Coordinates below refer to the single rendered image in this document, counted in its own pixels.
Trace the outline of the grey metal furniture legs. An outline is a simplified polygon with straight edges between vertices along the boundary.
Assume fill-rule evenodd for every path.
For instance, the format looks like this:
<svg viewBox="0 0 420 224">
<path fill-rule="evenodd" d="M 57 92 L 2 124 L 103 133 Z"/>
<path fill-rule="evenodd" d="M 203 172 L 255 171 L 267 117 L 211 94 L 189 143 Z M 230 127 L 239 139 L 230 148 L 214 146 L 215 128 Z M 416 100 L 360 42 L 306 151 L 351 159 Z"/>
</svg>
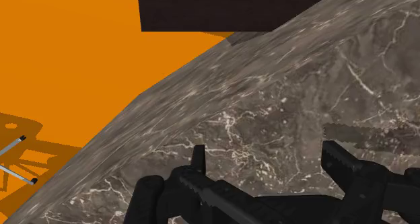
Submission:
<svg viewBox="0 0 420 224">
<path fill-rule="evenodd" d="M 0 156 L 4 155 L 6 152 L 8 152 L 11 148 L 15 147 L 18 143 L 24 141 L 26 139 L 25 135 L 20 136 L 19 138 L 17 138 L 16 140 L 12 141 L 10 144 L 8 144 L 6 147 L 4 147 L 2 150 L 0 150 Z M 3 170 L 4 172 L 6 172 L 7 174 L 10 174 L 24 182 L 26 182 L 27 184 L 30 185 L 35 185 L 35 183 L 37 183 L 38 179 L 37 178 L 32 178 L 31 180 L 26 179 L 25 177 L 13 172 L 12 170 L 10 170 L 9 168 L 4 167 L 3 165 L 0 165 L 0 170 Z"/>
</svg>

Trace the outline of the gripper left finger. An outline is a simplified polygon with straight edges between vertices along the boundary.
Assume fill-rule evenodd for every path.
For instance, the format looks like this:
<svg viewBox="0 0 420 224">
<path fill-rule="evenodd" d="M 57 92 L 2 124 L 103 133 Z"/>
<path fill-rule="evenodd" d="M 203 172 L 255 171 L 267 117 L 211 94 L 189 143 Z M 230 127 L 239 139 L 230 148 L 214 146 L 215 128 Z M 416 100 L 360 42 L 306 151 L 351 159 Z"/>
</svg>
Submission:
<svg viewBox="0 0 420 224">
<path fill-rule="evenodd" d="M 206 176 L 205 146 L 195 145 L 190 164 L 174 168 L 168 179 L 152 175 L 135 185 L 123 224 L 267 224 L 264 205 L 224 180 Z"/>
</svg>

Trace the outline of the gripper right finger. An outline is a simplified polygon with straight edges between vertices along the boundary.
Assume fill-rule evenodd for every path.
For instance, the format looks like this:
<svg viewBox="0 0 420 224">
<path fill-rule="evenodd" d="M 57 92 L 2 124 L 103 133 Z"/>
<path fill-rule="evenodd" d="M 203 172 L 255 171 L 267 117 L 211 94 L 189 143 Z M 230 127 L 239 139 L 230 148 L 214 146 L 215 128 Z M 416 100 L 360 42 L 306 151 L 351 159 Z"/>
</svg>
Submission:
<svg viewBox="0 0 420 224">
<path fill-rule="evenodd" d="M 356 158 L 335 141 L 322 142 L 321 166 L 345 193 L 327 224 L 388 224 L 382 220 L 384 210 L 420 224 L 420 167 L 396 174 Z"/>
</svg>

